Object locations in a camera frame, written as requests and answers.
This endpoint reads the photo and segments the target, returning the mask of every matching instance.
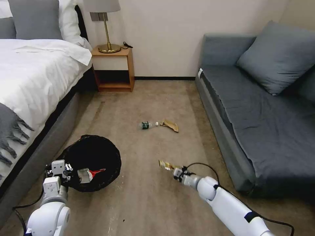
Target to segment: trash can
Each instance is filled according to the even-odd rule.
[[[80,192],[94,192],[106,187],[119,176],[121,168],[119,150],[109,139],[97,135],[83,135],[57,160],[65,160],[71,165],[71,179],[65,185]],[[81,183],[78,170],[86,168],[95,175],[89,183]]]

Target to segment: sofa cushion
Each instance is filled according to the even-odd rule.
[[[297,81],[295,89],[298,95],[315,104],[315,66]]]
[[[237,65],[277,95],[315,64],[315,32],[270,21]]]
[[[253,164],[256,187],[268,186],[272,192],[293,183],[315,184],[311,102],[297,96],[272,96],[237,67],[211,66],[203,73]]]
[[[17,39],[62,39],[58,0],[9,0]]]

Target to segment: gray pillow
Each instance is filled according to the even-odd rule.
[[[270,21],[237,65],[277,95],[315,64],[315,32]]]
[[[58,0],[9,0],[17,39],[62,39]]]
[[[16,32],[12,17],[0,19],[0,39],[15,39]]]

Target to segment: beige carpet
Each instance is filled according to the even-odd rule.
[[[141,121],[163,118],[176,122],[179,133],[166,127],[137,129]],[[72,215],[65,236],[231,235],[197,192],[177,183],[158,166],[159,159],[177,165],[208,163],[219,173],[221,184],[235,193],[193,81],[136,81],[133,93],[84,94],[76,128],[66,146],[83,134],[107,137],[117,146],[121,174],[99,192],[69,190]],[[211,175],[204,167],[192,170]],[[36,199],[40,181],[22,203]],[[295,235],[315,235],[313,206],[298,200],[239,197],[264,216],[293,224]],[[21,210],[25,219],[33,209]],[[268,226],[276,235],[289,235],[285,226]],[[15,215],[0,235],[21,235]]]

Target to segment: clear plastic item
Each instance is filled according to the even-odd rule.
[[[139,129],[149,129],[152,128],[153,126],[158,126],[158,122],[151,123],[148,121],[143,121],[138,125]]]

